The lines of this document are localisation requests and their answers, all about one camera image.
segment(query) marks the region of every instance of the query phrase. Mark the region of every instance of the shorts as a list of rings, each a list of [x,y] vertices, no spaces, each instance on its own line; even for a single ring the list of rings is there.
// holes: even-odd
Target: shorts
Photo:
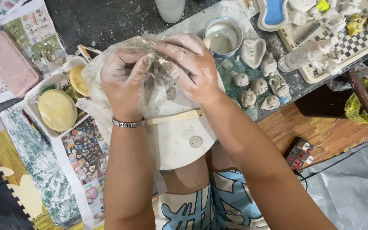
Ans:
[[[156,230],[268,230],[239,171],[210,174],[210,183],[189,195],[163,194],[153,202]]]

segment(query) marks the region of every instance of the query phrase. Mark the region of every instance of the bracelet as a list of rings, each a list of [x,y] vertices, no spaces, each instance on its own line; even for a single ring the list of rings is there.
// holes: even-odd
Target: bracelet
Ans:
[[[137,127],[143,126],[146,123],[146,120],[143,119],[140,122],[120,122],[116,120],[115,117],[113,117],[112,123],[115,126],[122,127],[122,128],[137,128]]]

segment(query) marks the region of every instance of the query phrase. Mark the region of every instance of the smartphone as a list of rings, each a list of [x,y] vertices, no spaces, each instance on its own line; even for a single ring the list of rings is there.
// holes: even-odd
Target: smartphone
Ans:
[[[4,31],[0,31],[0,78],[15,97],[24,97],[42,79]]]

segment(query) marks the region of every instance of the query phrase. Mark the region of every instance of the white tray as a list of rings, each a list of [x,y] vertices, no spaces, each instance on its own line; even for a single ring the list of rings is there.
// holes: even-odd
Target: white tray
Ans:
[[[64,79],[69,79],[69,75],[66,75],[64,73],[69,72],[73,67],[78,66],[78,65],[87,65],[87,64],[88,62],[83,57],[80,57],[80,56],[71,57],[61,67],[59,67],[54,72],[50,73],[46,79],[41,81],[38,85],[36,85],[28,93],[26,93],[25,98],[24,98],[26,107],[31,112],[35,120],[42,127],[46,135],[48,135],[50,138],[63,137],[64,135],[69,133],[72,129],[74,129],[76,126],[78,126],[80,123],[82,123],[85,119],[87,119],[89,117],[89,114],[86,114],[83,117],[79,117],[76,120],[76,123],[72,126],[72,128],[64,132],[58,132],[58,131],[55,131],[49,128],[43,122],[39,109],[38,109],[38,104],[35,103],[35,98],[40,96],[41,92],[44,89],[46,89],[48,86],[56,85],[57,83],[63,81]]]
[[[364,16],[368,17],[368,0],[363,0],[360,4],[360,8],[364,10]],[[340,31],[338,34],[331,34],[328,32],[326,27],[322,25],[302,44],[297,46],[295,41],[311,26],[311,24],[311,22],[308,22],[305,25],[294,26],[291,28],[283,27],[278,30],[278,33],[289,52],[295,50],[297,47],[310,40],[318,41],[328,39],[333,36],[338,36],[339,42],[335,45],[335,47],[343,56],[340,69],[345,68],[347,65],[368,54],[368,31],[365,29],[363,30],[363,33],[349,36],[346,28]],[[303,79],[310,84],[319,82],[329,76],[326,71],[316,69],[312,65],[305,65],[299,68],[299,71],[302,74]]]

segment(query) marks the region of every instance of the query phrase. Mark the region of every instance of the clay-covered hands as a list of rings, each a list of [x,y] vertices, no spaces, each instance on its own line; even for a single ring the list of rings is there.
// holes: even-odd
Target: clay-covered hands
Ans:
[[[160,61],[187,97],[202,106],[217,100],[222,91],[218,88],[214,57],[196,34],[171,34],[156,44],[154,49],[190,71],[186,74],[175,63],[164,59]]]
[[[155,59],[133,49],[119,49],[106,60],[100,72],[103,91],[109,99],[116,120],[139,122],[144,106],[144,82]]]

